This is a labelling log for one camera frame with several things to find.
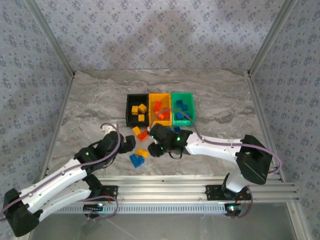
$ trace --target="metal frame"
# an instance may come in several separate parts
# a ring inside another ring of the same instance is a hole
[[[24,0],[36,22],[40,26],[43,34],[45,35],[48,43],[51,45],[55,55],[63,66],[63,69],[67,75],[72,78],[73,70],[70,66],[68,59],[63,53],[57,39],[51,31],[44,15],[42,14],[36,0]],[[297,0],[285,0],[279,10],[279,13],[272,24],[264,42],[249,69],[248,86],[252,99],[254,102],[257,118],[260,122],[263,134],[266,140],[266,146],[276,152],[275,144],[272,139],[272,135],[269,129],[266,116],[262,111],[262,105],[258,97],[257,89],[252,76],[257,72],[258,68],[265,59],[268,51],[270,50],[273,42],[279,34],[282,26],[285,24],[291,10],[295,6]],[[48,153],[45,158],[45,163],[42,168],[40,179],[45,177],[49,161],[52,157],[53,148],[57,139],[57,135],[62,123],[62,116],[67,103],[68,95],[71,89],[70,81],[67,93],[63,100],[62,108],[58,117],[58,122],[53,133],[53,138],[50,143]],[[221,184],[224,176],[100,176],[99,179],[106,185],[118,185],[118,200],[121,206],[170,206],[177,204],[181,206],[200,205],[200,206],[216,206],[224,204],[226,202],[208,202],[205,191],[205,185]],[[263,186],[252,185],[253,201],[255,203],[287,203],[287,207],[290,213],[292,225],[298,240],[312,240],[310,230],[307,226],[306,218],[303,214],[301,204],[297,202],[298,195],[295,185],[293,183],[285,182],[285,175],[282,170],[279,174],[271,174],[268,176],[267,183]],[[77,211],[70,211],[68,209],[61,209],[59,213],[67,213],[64,210],[68,210],[69,213],[75,213]],[[32,232],[23,237],[16,238],[16,240],[29,240],[32,236]]]
[[[271,25],[271,27],[269,29],[269,32],[267,33],[266,37],[264,38],[264,41],[263,41],[260,49],[258,50],[257,54],[255,55],[251,65],[250,65],[249,71],[250,71],[251,76],[254,76],[256,74],[256,72],[258,71],[258,68],[260,67],[260,65],[264,61],[267,53],[269,52],[271,46],[275,42],[276,37],[280,33],[283,25],[287,21],[287,18],[289,16],[289,14],[291,13],[292,9],[294,8],[294,6],[296,5],[297,1],[298,0],[285,0],[283,2],[282,6],[280,7],[279,12],[276,15],[276,18],[275,18],[273,24]]]
[[[264,138],[266,140],[266,147],[269,148],[274,153],[277,153],[277,148],[273,137],[271,135],[271,131],[269,128],[269,124],[266,118],[265,113],[263,112],[263,107],[260,98],[258,97],[258,91],[255,84],[255,81],[249,75],[248,77],[248,85],[250,89],[250,93],[252,96],[254,108],[256,110],[257,118],[259,120],[260,126],[262,128],[262,132]],[[280,178],[283,182],[286,181],[284,171],[280,169],[279,171]],[[307,224],[307,220],[305,214],[303,212],[302,206],[299,202],[287,202],[288,211],[290,214],[290,218],[292,221],[292,225],[295,231],[295,235],[298,240],[312,240],[313,237],[311,235],[310,229]]]
[[[34,17],[34,20],[39,25],[43,35],[45,36],[46,40],[48,41],[49,45],[51,46],[56,58],[61,63],[65,73],[68,75],[69,78],[74,76],[74,71],[71,68],[71,65],[63,52],[61,46],[59,45],[54,33],[52,32],[51,28],[49,27],[48,22],[46,21],[45,16],[43,15],[40,7],[38,6],[36,0],[24,0],[26,6],[30,10],[31,14]]]

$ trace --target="blue block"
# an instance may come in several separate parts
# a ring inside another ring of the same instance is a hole
[[[187,104],[183,104],[181,106],[181,108],[182,108],[182,111],[187,111],[188,110],[188,105]]]
[[[132,162],[132,164],[133,164],[133,166],[135,167],[135,168],[137,168],[137,167],[140,167],[140,165],[142,164],[142,163],[140,163],[140,160],[139,160],[139,158],[137,157],[137,155],[135,155],[135,154],[132,154],[130,157],[130,160],[131,160],[131,162]]]
[[[182,100],[177,100],[177,101],[176,101],[176,104],[177,104],[179,107],[181,107],[184,103],[182,102]]]
[[[184,115],[183,115],[181,112],[177,112],[177,113],[175,114],[175,116],[176,116],[176,119],[177,119],[177,120],[182,120],[182,119],[184,119]]]
[[[175,128],[174,128],[174,132],[177,134],[177,133],[179,133],[180,132],[180,127],[179,126],[176,126]]]
[[[189,118],[191,118],[191,114],[189,112],[185,112],[186,115],[188,115]]]
[[[138,160],[140,162],[140,165],[145,163],[145,159],[143,156],[138,156]]]

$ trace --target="yellow block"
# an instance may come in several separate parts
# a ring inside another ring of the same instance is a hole
[[[138,115],[138,106],[132,106],[131,113],[132,115]]]
[[[139,114],[138,115],[138,121],[139,122],[144,122],[145,121],[145,115],[144,114]]]
[[[138,148],[135,152],[135,154],[144,157],[145,159],[148,157],[148,152],[146,150],[143,150],[141,148]]]
[[[139,111],[141,112],[141,113],[146,113],[146,111],[147,111],[147,107],[143,104],[143,103],[141,103],[140,105],[139,105],[139,107],[138,107],[138,109],[139,109]]]
[[[134,128],[132,128],[132,131],[134,132],[134,134],[138,137],[141,134],[141,130],[139,127],[135,126]]]

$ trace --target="toy block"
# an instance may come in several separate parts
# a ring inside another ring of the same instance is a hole
[[[164,111],[162,113],[162,115],[164,116],[165,119],[169,119],[170,118],[170,111],[169,110],[168,111]]]
[[[182,100],[177,100],[177,101],[176,101],[176,104],[177,104],[179,107],[181,107],[184,103],[182,102]]]
[[[162,102],[161,102],[161,101],[157,101],[156,104],[155,104],[155,106],[154,106],[154,108],[153,108],[153,110],[154,110],[155,112],[160,111],[161,105],[162,105]]]
[[[144,157],[145,159],[148,157],[148,151],[146,150],[143,150],[141,148],[138,148],[135,152],[135,154],[137,154],[138,156],[142,156]]]
[[[132,106],[131,113],[132,115],[138,115],[138,106]]]
[[[180,132],[180,127],[176,126],[176,127],[174,128],[174,132],[175,132],[176,134],[179,133],[179,132]]]
[[[189,118],[191,118],[191,113],[189,113],[189,112],[185,112],[185,114],[186,114]]]
[[[148,132],[147,130],[144,130],[139,136],[138,136],[138,139],[143,142],[147,139],[148,137]]]
[[[188,105],[187,104],[183,104],[181,106],[182,111],[187,111],[188,110]]]
[[[139,109],[139,111],[141,112],[141,113],[146,113],[146,111],[147,111],[147,107],[143,104],[143,103],[141,103],[139,106],[138,106],[138,109]]]
[[[163,120],[163,119],[165,119],[165,116],[164,116],[162,113],[160,113],[160,114],[158,115],[158,119],[159,119],[159,120]]]
[[[138,161],[140,163],[140,166],[145,163],[145,159],[143,156],[138,156]]]
[[[181,112],[177,112],[177,113],[175,114],[175,116],[176,116],[176,119],[178,119],[178,120],[184,119],[184,115],[183,115]]]
[[[134,134],[138,137],[141,133],[141,130],[138,126],[135,126],[134,128],[132,128],[132,131],[134,132]]]
[[[133,164],[133,166],[134,166],[135,168],[141,166],[142,163],[140,163],[140,160],[139,160],[139,158],[137,157],[137,155],[132,154],[131,156],[129,156],[129,158],[130,158],[130,160],[131,160],[131,162],[132,162],[132,164]]]
[[[139,114],[138,115],[138,121],[139,122],[144,122],[145,121],[145,115],[144,114]]]

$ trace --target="glass panel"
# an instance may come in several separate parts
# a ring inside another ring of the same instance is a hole
[[[255,204],[241,219],[200,214],[119,214],[94,222],[53,214],[29,240],[270,240],[297,239],[286,204]]]

